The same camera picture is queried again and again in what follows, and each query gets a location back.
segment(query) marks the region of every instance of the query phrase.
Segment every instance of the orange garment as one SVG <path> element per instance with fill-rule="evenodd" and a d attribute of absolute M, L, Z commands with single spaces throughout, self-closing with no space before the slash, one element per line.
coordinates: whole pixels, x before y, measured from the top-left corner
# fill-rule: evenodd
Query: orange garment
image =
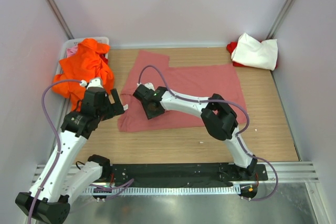
<path fill-rule="evenodd" d="M 78 51 L 75 55 L 60 60 L 63 73 L 54 77 L 54 82 L 65 79 L 85 80 L 89 82 L 95 77 L 100 77 L 103 86 L 110 94 L 113 89 L 114 75 L 112 70 L 100 58 L 100 54 L 106 54 L 110 50 L 110 46 L 98 43 L 94 39 L 85 39 L 78 44 Z M 53 86 L 55 93 L 70 98 L 72 109 L 75 109 L 78 100 L 84 98 L 85 88 L 75 82 L 63 82 Z"/>

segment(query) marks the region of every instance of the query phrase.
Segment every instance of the wooden surface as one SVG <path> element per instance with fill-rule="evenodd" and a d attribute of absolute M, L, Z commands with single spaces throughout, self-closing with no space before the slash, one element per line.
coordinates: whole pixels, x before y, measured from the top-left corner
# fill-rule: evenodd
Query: wooden surface
<path fill-rule="evenodd" d="M 147 51 L 169 55 L 171 67 L 231 62 L 225 48 L 169 48 Z M 109 66 L 114 72 L 115 88 L 119 92 L 137 55 L 137 49 L 111 50 L 109 53 Z M 256 156 L 269 161 L 297 161 L 270 71 L 256 68 L 236 70 L 250 116 L 250 127 L 243 133 L 248 148 Z M 125 133 L 118 131 L 117 118 L 99 124 L 76 160 L 86 161 L 92 154 L 107 157 L 113 164 L 233 161 L 224 143 L 209 136 L 205 127 Z"/>

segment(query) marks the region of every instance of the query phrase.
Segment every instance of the laundry basket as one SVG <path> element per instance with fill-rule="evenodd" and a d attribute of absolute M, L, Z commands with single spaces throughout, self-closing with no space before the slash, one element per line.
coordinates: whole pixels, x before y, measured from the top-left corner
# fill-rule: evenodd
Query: laundry basket
<path fill-rule="evenodd" d="M 109 44 L 109 38 L 107 38 L 107 37 L 90 37 L 90 38 L 95 39 L 99 43 L 104 43 L 104 44 L 107 44 L 107 45 Z M 70 39 L 67 42 L 65 42 L 62 46 L 61 51 L 60 51 L 59 59 L 60 60 L 65 59 L 67 57 L 67 49 L 78 45 L 79 43 L 81 43 L 85 39 L 87 39 L 87 38 Z M 61 69 L 60 64 L 58 64 L 57 69 L 56 69 L 56 74 L 60 74 L 60 73 L 63 73 L 63 70 Z"/>

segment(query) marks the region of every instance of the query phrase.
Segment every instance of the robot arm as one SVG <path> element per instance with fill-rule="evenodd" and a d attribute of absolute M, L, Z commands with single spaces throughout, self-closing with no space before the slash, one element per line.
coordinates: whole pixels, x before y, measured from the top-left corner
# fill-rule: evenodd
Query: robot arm
<path fill-rule="evenodd" d="M 211 100 L 224 100 L 220 95 L 193 97 L 173 90 L 171 92 L 174 95 L 165 87 L 158 87 L 155 90 L 153 84 L 147 83 L 140 84 L 133 95 L 141 102 L 148 119 L 159 116 L 166 110 L 180 111 L 201 118 L 208 133 L 226 144 L 240 175 L 247 178 L 254 174 L 257 160 L 251 157 L 252 152 L 248 150 L 242 137 L 237 135 L 239 132 L 237 114 L 226 103 L 211 102 Z"/>
<path fill-rule="evenodd" d="M 81 192 L 93 181 L 105 180 L 111 174 L 110 160 L 93 155 L 81 170 L 65 182 L 77 154 L 99 122 L 124 113 L 117 91 L 114 89 L 111 93 L 113 104 L 110 103 L 100 78 L 92 79 L 87 84 L 80 111 L 71 111 L 64 118 L 59 134 L 60 155 L 52 172 L 48 175 L 57 156 L 56 147 L 29 192 L 19 193 L 16 197 L 15 203 L 26 215 L 38 189 L 42 189 L 34 206 L 33 218 L 50 224 L 63 223 L 69 214 L 70 205 Z"/>

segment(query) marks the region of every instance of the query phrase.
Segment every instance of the red cloth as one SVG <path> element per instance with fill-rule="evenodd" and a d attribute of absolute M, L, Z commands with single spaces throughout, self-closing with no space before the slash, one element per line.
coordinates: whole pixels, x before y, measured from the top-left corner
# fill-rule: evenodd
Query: red cloth
<path fill-rule="evenodd" d="M 109 64 L 109 60 L 105 57 L 105 54 L 99 55 L 100 59 L 102 59 L 103 62 L 105 62 L 106 65 Z"/>
<path fill-rule="evenodd" d="M 236 49 L 237 45 L 238 45 L 238 42 L 233 41 L 230 44 L 227 44 L 226 50 L 228 50 L 229 53 L 232 54 L 233 51 Z M 240 64 L 240 63 L 237 63 L 237 62 L 234 62 L 234 61 L 232 61 L 232 65 L 234 67 L 248 67 L 246 65 L 243 65 L 243 64 Z"/>
<path fill-rule="evenodd" d="M 169 86 L 176 92 L 198 97 L 210 97 L 220 94 L 224 99 L 240 104 L 246 109 L 245 100 L 235 68 L 231 64 L 170 68 L 169 56 L 140 51 L 131 69 L 120 97 L 129 108 L 118 119 L 120 131 L 137 132 L 146 130 L 172 129 L 182 127 L 204 126 L 202 119 L 177 111 L 166 111 L 163 115 L 148 120 L 140 101 L 133 97 L 141 70 L 146 65 L 155 65 L 164 74 Z M 153 83 L 154 87 L 164 86 L 159 74 L 147 68 L 141 83 Z M 234 108 L 238 122 L 246 122 L 244 114 Z"/>

